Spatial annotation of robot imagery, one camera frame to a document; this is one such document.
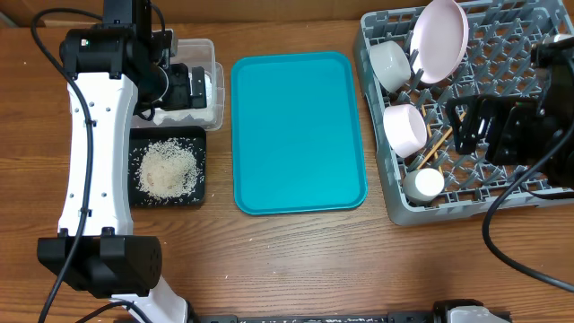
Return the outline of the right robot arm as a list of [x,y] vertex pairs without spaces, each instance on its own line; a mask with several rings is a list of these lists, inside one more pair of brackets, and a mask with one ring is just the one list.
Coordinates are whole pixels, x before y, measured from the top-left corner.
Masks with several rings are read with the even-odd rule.
[[536,99],[480,94],[450,99],[445,111],[456,151],[474,152],[483,140],[487,162],[533,166],[573,125],[573,37],[548,36],[531,49],[542,92]]

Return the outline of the white cup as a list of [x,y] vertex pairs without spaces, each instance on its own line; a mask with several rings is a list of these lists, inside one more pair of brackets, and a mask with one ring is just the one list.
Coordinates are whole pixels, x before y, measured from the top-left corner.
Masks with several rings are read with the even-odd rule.
[[403,191],[410,202],[424,204],[438,196],[445,186],[443,175],[433,168],[409,172],[403,180]]

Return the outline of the wooden chopstick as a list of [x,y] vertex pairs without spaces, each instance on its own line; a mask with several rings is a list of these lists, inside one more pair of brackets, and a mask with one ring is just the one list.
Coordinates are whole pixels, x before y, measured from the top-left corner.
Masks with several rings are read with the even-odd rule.
[[421,169],[425,163],[437,152],[437,150],[443,145],[443,143],[453,134],[454,128],[451,127],[449,130],[447,130],[443,136],[438,140],[437,143],[435,143],[430,151],[424,156],[424,158],[422,159],[422,162],[420,165],[417,166],[417,170]]
[[[431,126],[427,121],[427,110],[424,106],[421,106],[421,110],[422,110],[422,116],[425,120],[425,126],[426,126],[426,131],[427,131],[427,143],[432,143],[431,139],[432,139],[432,131],[431,131]],[[434,158],[436,159],[438,157],[438,154],[435,151],[432,151],[431,148],[427,148],[425,149],[425,157],[422,161],[422,166],[430,159],[430,158]]]

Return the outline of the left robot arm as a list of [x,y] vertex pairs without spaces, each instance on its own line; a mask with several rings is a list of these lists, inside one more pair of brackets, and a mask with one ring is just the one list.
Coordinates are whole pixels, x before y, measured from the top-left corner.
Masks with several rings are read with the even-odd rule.
[[57,235],[41,238],[39,262],[68,285],[122,307],[139,322],[195,322],[191,304],[161,274],[161,244],[136,236],[128,201],[132,138],[165,138],[163,128],[133,129],[157,110],[204,109],[204,70],[176,61],[173,31],[152,29],[149,1],[107,1],[95,24],[67,32],[50,63],[65,78],[72,140],[65,206]]

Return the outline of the pink bowl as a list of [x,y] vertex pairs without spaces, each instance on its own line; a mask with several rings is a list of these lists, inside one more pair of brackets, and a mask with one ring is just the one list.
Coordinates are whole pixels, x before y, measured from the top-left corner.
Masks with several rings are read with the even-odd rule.
[[390,147],[400,158],[407,158],[426,145],[426,124],[421,112],[411,104],[386,108],[383,126]]

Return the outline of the large pink plate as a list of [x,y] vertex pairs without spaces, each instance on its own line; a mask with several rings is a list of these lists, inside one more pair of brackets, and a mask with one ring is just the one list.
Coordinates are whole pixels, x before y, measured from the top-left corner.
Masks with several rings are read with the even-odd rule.
[[439,83],[453,74],[465,55],[469,39],[468,20],[454,0],[433,0],[418,17],[410,44],[417,56],[412,67],[422,70],[421,81]]

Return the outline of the white napkin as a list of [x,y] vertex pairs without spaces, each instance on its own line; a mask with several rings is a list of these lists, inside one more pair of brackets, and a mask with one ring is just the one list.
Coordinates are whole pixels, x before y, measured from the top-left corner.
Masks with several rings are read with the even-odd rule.
[[203,109],[182,109],[175,111],[155,110],[155,116],[152,120],[154,124],[159,125],[165,120],[174,120],[176,122],[184,120],[194,120],[197,122],[215,121],[214,103],[212,95],[212,79],[208,72],[204,73],[204,84],[206,89],[207,106]]

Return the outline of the grey bowl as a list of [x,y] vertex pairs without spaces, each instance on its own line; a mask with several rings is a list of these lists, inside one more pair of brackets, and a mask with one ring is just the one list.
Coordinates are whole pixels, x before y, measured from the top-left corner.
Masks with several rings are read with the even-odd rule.
[[387,92],[395,92],[411,78],[411,67],[402,48],[394,41],[374,45],[369,51],[374,74]]

